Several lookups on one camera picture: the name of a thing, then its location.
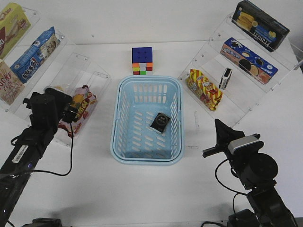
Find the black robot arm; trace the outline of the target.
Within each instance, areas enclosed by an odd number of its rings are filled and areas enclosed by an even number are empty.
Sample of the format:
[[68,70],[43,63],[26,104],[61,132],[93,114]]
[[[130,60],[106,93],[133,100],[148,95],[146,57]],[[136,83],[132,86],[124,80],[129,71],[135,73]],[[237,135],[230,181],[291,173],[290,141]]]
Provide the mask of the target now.
[[260,134],[246,136],[219,119],[215,119],[216,145],[203,150],[208,157],[220,152],[226,155],[231,173],[248,191],[245,194],[252,210],[234,211],[228,217],[229,227],[296,227],[298,224],[275,189],[278,173],[276,161],[259,150],[264,146]]
[[34,92],[23,103],[32,111],[30,126],[15,137],[14,148],[0,169],[0,225],[6,225],[31,172],[53,140],[72,97],[53,87]]

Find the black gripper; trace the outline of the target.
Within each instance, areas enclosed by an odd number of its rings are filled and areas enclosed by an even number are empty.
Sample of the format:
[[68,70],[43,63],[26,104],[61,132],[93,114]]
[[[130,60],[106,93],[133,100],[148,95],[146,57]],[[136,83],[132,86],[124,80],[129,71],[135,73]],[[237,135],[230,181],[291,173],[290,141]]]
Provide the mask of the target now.
[[231,141],[245,137],[244,132],[233,130],[219,119],[215,119],[215,129],[216,145],[212,148],[204,149],[202,151],[202,156],[204,158],[220,152],[225,153]]
[[60,90],[46,87],[44,93],[33,92],[30,98],[25,98],[23,104],[30,109],[31,126],[38,130],[51,129],[57,132],[63,112],[72,103],[72,97]]

